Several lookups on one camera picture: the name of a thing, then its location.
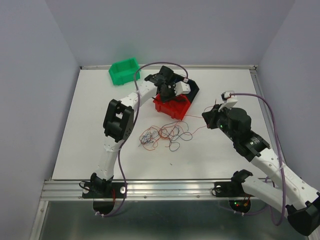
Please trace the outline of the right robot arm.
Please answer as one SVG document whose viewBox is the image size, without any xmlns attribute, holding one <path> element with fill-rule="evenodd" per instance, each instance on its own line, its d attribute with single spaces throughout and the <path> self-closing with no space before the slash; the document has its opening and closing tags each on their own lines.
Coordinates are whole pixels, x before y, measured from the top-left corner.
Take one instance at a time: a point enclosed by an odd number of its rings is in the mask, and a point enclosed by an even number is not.
<svg viewBox="0 0 320 240">
<path fill-rule="evenodd" d="M 202 117 L 209 129 L 221 130 L 233 143 L 236 152 L 264 172 L 277 187 L 256 178 L 247 170 L 235 173 L 231 192 L 253 195 L 284 213 L 290 225 L 301 235 L 309 236 L 320 225 L 320 192 L 308 185 L 285 163 L 260 135 L 252 131 L 252 119 L 242 108 L 219 109 L 216 104 Z"/>
</svg>

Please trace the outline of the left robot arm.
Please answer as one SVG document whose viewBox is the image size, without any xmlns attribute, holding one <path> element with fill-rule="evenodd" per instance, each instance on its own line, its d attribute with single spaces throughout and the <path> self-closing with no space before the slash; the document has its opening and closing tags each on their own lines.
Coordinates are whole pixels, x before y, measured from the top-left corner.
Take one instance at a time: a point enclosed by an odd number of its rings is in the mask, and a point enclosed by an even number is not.
<svg viewBox="0 0 320 240">
<path fill-rule="evenodd" d="M 162 66 L 158 73 L 148 75 L 141 85 L 135 82 L 134 92 L 120 100 L 113 99 L 109 102 L 102 125 L 105 135 L 104 150 L 97 169 L 90 177 L 89 186 L 100 197 L 111 193 L 117 155 L 133 131 L 140 107 L 161 90 L 171 88 L 169 83 L 173 73 L 170 68 Z"/>
</svg>

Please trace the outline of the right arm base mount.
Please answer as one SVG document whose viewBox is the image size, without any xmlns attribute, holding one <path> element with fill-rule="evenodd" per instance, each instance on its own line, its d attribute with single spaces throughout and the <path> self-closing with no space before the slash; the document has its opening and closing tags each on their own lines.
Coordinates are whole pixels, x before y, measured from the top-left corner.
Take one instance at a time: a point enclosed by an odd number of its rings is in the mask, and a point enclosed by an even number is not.
<svg viewBox="0 0 320 240">
<path fill-rule="evenodd" d="M 248 170 L 236 171 L 229 181 L 216 181 L 211 189 L 211 194 L 217 198 L 244 197 L 246 193 L 242 183 L 251 176 L 253 173 Z"/>
</svg>

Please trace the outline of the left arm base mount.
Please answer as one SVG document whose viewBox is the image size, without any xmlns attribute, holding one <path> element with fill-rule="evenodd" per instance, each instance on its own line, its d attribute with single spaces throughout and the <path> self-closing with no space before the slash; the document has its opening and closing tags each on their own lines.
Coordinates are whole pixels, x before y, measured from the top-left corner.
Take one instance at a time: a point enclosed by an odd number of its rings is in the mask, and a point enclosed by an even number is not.
<svg viewBox="0 0 320 240">
<path fill-rule="evenodd" d="M 80 181 L 84 199 L 125 199 L 127 197 L 127 184 L 125 182 L 113 183 L 113 177 L 106 180 L 99 178 L 96 173 L 90 176 L 89 181 Z"/>
</svg>

